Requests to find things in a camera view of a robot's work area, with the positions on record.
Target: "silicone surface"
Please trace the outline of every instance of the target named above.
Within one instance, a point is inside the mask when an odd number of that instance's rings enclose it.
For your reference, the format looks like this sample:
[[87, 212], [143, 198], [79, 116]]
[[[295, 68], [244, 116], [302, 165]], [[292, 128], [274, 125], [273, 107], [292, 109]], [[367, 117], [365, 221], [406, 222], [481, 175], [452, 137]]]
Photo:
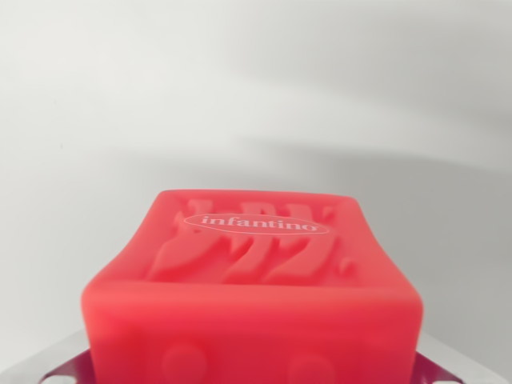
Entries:
[[408, 384], [422, 318], [354, 199], [240, 190], [162, 192], [82, 308], [98, 384]]

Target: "white backdrop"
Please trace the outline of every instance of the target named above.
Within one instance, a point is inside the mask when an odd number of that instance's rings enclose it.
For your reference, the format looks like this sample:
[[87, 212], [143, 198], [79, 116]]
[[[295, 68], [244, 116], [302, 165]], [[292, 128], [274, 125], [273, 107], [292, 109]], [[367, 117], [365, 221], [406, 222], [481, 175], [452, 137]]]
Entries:
[[356, 197], [425, 329], [512, 378], [512, 3], [0, 2], [0, 370], [160, 190]]

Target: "embossed logo oval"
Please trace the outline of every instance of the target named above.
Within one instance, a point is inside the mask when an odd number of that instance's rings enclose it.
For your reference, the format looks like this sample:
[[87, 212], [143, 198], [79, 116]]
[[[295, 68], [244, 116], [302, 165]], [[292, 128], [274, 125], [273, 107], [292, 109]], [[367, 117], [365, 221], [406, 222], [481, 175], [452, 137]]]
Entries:
[[316, 222], [268, 214], [196, 214], [184, 221], [192, 226], [240, 234], [326, 234]]

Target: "circular bump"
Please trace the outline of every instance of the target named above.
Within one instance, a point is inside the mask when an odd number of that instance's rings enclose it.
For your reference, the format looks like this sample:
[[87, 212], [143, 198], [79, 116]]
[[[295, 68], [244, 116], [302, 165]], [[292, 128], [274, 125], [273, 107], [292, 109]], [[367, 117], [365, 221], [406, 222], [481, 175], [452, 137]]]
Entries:
[[162, 370], [169, 384], [200, 384], [206, 375], [204, 352], [191, 344], [172, 346], [164, 354]]
[[332, 363], [322, 356], [297, 356], [290, 364], [288, 384], [336, 384]]
[[77, 379], [72, 376], [64, 376], [61, 374], [56, 374], [54, 376], [49, 376], [42, 381], [42, 384], [76, 384]]

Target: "red cube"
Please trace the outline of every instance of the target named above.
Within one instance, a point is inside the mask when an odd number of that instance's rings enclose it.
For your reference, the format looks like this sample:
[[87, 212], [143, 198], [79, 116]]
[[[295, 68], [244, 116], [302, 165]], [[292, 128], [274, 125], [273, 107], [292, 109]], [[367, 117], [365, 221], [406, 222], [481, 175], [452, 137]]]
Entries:
[[86, 288], [98, 384], [409, 384], [421, 299], [357, 202], [162, 192]]

